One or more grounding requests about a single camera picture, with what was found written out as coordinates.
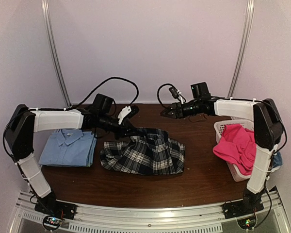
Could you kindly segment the black white plaid shirt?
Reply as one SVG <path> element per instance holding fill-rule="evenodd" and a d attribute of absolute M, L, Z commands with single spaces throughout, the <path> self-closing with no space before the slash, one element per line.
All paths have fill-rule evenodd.
<path fill-rule="evenodd" d="M 99 151 L 106 170 L 136 175 L 176 175 L 184 171 L 186 147 L 167 131 L 139 128 L 129 141 L 104 142 Z"/>

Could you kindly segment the pink shirt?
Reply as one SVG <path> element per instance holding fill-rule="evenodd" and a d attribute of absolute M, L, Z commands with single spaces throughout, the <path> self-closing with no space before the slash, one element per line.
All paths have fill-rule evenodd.
<path fill-rule="evenodd" d="M 226 125 L 213 153 L 235 165 L 242 175 L 251 175 L 257 152 L 254 131 L 240 124 Z"/>

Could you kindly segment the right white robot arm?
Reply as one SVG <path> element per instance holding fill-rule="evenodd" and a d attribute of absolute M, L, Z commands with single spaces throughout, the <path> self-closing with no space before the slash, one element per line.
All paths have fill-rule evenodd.
<path fill-rule="evenodd" d="M 244 200 L 239 203 L 242 214 L 251 213 L 258 205 L 255 197 L 266 191 L 271 163 L 281 150 L 278 146 L 281 136 L 287 134 L 275 102 L 272 99 L 247 100 L 212 96 L 206 82 L 191 85 L 193 100 L 184 102 L 180 92 L 172 84 L 168 86 L 177 102 L 164 106 L 160 113 L 162 117 L 182 119 L 206 114 L 238 117 L 253 122 L 257 153 L 252 175 L 244 191 Z"/>

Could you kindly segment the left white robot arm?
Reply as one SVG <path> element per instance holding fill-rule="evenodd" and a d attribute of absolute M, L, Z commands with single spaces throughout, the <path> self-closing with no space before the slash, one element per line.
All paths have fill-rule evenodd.
<path fill-rule="evenodd" d="M 94 128 L 112 132 L 116 139 L 137 134 L 129 119 L 139 112 L 139 107 L 129 104 L 114 118 L 109 115 L 113 105 L 114 99 L 103 94 L 97 94 L 87 108 L 74 106 L 68 109 L 43 109 L 20 104 L 5 126 L 2 135 L 3 148 L 34 194 L 43 199 L 40 205 L 50 216 L 58 214 L 60 205 L 49 197 L 52 193 L 51 187 L 34 157 L 34 134 L 48 130 Z"/>

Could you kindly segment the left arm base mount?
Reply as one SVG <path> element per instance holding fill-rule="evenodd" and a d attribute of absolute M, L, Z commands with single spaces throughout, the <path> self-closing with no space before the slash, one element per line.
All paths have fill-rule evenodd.
<path fill-rule="evenodd" d="M 42 204 L 37 203 L 34 207 L 34 210 L 46 215 L 55 216 L 61 219 L 70 219 L 73 220 L 77 206 L 75 204 L 66 203 L 62 201 L 55 201 L 53 207 L 44 207 Z"/>

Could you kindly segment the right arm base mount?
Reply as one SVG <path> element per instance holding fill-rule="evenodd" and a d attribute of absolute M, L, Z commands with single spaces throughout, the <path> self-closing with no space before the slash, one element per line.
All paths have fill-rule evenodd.
<path fill-rule="evenodd" d="M 245 207 L 243 200 L 238 201 L 226 201 L 222 205 L 222 210 L 225 216 L 225 219 L 230 219 L 234 217 L 240 217 L 244 215 L 250 215 L 253 214 L 254 211 L 261 211 L 264 209 L 264 206 L 262 203 L 258 203 L 256 207 Z"/>

